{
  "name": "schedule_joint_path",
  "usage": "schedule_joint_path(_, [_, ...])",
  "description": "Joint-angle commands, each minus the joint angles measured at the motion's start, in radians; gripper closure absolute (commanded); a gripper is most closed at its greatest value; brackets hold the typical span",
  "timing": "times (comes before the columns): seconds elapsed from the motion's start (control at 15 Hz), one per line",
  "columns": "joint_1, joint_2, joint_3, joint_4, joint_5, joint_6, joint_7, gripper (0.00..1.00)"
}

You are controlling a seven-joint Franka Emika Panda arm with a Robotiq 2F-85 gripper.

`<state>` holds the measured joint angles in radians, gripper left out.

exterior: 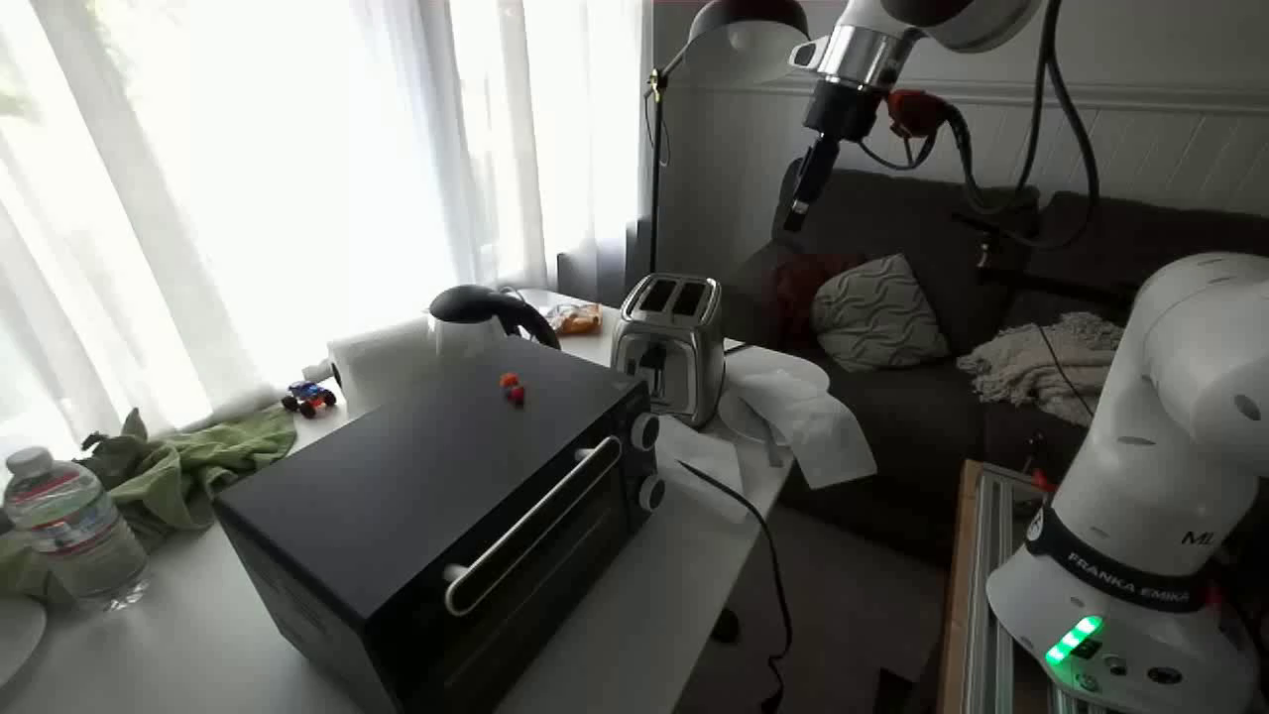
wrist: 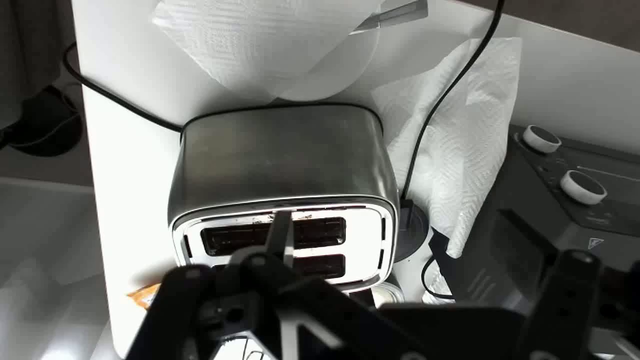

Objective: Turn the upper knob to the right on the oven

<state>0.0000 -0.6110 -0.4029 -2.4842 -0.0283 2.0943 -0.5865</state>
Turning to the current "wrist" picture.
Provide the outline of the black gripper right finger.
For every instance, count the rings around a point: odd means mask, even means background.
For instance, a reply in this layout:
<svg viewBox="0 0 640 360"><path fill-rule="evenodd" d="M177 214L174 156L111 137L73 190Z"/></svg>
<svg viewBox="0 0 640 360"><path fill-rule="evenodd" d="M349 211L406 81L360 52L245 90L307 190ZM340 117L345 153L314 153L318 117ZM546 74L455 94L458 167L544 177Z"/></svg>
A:
<svg viewBox="0 0 640 360"><path fill-rule="evenodd" d="M601 273L601 263L581 250L555 259L523 323L516 360L585 359Z"/></svg>

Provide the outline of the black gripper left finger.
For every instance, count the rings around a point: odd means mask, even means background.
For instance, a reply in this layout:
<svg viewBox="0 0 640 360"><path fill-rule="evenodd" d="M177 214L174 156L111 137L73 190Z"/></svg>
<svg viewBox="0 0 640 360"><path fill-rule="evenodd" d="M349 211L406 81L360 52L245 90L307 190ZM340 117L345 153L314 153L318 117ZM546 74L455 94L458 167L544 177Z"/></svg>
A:
<svg viewBox="0 0 640 360"><path fill-rule="evenodd" d="M162 278L126 360L213 360L235 339L280 354L266 299L235 269L182 266Z"/></svg>

